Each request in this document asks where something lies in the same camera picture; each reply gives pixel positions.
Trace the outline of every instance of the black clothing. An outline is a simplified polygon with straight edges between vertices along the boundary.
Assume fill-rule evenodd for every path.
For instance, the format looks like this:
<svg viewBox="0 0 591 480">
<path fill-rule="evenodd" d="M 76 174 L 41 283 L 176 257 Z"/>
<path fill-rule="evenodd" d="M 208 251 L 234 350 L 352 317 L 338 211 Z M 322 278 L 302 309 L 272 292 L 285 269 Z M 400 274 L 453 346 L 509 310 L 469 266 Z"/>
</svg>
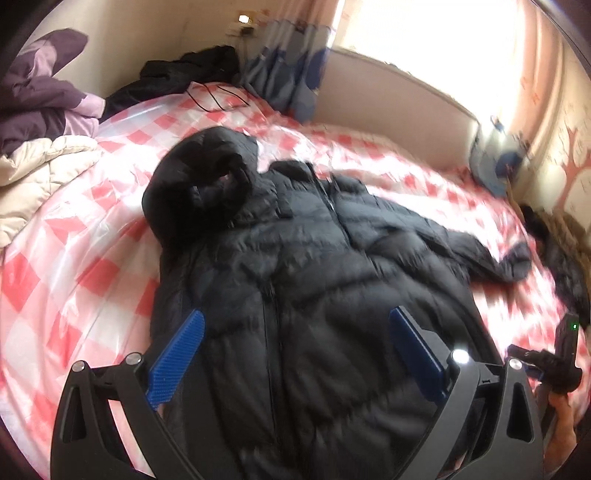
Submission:
<svg viewBox="0 0 591 480">
<path fill-rule="evenodd" d="M 530 251 L 497 262 L 357 180 L 321 181 L 298 161 L 259 174 L 257 153 L 252 137 L 199 132 L 144 194 L 163 246 L 152 338 L 191 309 L 206 321 L 169 428 L 206 480 L 390 479 L 436 410 L 392 348 L 390 310 L 500 362 L 469 281 L 520 280 Z"/>
<path fill-rule="evenodd" d="M 579 316 L 581 327 L 586 329 L 589 326 L 591 307 L 583 268 L 575 258 L 562 249 L 546 224 L 531 207 L 522 205 L 521 211 L 527 232 L 544 244 L 540 260 L 554 277 L 557 297 L 571 312 Z"/>
<path fill-rule="evenodd" d="M 232 82 L 240 71 L 234 47 L 218 46 L 186 53 L 179 60 L 146 62 L 139 80 L 126 85 L 106 98 L 104 122 L 114 114 L 152 98 L 183 93 L 191 82 Z"/>
</svg>

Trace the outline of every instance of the pink checkered bedsheet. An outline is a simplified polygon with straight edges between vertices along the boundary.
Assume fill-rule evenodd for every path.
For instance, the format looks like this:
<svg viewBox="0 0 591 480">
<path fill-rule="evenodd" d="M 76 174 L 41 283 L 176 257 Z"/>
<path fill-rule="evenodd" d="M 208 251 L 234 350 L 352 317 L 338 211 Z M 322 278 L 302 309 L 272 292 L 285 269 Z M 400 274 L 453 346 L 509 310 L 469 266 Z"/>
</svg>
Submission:
<svg viewBox="0 0 591 480">
<path fill-rule="evenodd" d="M 0 272 L 0 415 L 18 446 L 49 477 L 51 432 L 70 365 L 93 367 L 144 351 L 158 285 L 160 247 L 146 224 L 141 198 L 159 159 L 181 138 L 225 125 L 256 136 L 259 169 L 276 159 L 311 161 L 318 173 L 345 171 L 370 191 L 449 229 L 470 232 L 494 257 L 526 238 L 509 206 L 476 186 L 468 172 L 442 176 L 410 161 L 391 141 L 342 128 L 302 127 L 265 102 L 212 86 L 229 112 L 203 112 L 187 95 L 144 102 L 103 124 L 104 157 L 60 189 L 5 251 Z M 217 109 L 202 86 L 195 99 Z M 532 251 L 535 244 L 528 239 Z M 564 312 L 539 259 L 516 285 L 473 285 L 476 304 L 499 349 L 510 343 L 552 350 Z M 571 400 L 580 416 L 589 404 L 591 360 L 581 333 L 584 370 Z M 120 409 L 116 421 L 136 467 L 148 471 Z"/>
</svg>

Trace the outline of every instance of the blue patterned curtain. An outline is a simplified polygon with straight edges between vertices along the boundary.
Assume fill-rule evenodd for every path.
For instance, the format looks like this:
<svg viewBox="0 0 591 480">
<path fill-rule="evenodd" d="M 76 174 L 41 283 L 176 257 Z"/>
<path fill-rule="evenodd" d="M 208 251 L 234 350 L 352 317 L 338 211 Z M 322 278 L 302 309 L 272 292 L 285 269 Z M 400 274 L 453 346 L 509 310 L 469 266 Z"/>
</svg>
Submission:
<svg viewBox="0 0 591 480">
<path fill-rule="evenodd" d="M 298 122 L 312 118 L 342 0 L 284 0 L 259 36 L 242 86 Z"/>
</svg>

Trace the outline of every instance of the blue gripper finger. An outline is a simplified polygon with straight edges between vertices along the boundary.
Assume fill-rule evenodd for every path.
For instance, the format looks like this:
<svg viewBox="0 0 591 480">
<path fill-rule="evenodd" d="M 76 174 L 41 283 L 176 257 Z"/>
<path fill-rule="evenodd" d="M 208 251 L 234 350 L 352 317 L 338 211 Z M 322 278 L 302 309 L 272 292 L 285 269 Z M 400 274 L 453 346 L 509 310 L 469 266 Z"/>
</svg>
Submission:
<svg viewBox="0 0 591 480">
<path fill-rule="evenodd" d="M 205 318 L 193 310 L 150 369 L 146 397 L 156 410 L 170 401 L 205 335 Z"/>
<path fill-rule="evenodd" d="M 394 348 L 423 397 L 437 405 L 443 404 L 447 400 L 448 391 L 447 370 L 442 361 L 449 355 L 449 349 L 434 332 L 422 330 L 403 307 L 396 307 L 390 312 L 388 328 Z M 438 355 L 427 341 L 434 343 L 432 347 Z"/>
</svg>

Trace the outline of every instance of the purple blanket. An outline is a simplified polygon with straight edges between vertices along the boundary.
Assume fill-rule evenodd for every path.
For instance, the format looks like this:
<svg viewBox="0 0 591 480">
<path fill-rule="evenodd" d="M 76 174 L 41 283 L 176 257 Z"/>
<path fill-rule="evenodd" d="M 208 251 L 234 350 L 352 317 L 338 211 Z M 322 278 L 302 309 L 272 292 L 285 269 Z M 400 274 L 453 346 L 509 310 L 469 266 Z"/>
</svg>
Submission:
<svg viewBox="0 0 591 480">
<path fill-rule="evenodd" d="M 31 43 L 0 83 L 0 153 L 62 135 L 94 137 L 105 101 L 53 76 L 84 50 L 88 37 L 66 28 Z"/>
</svg>

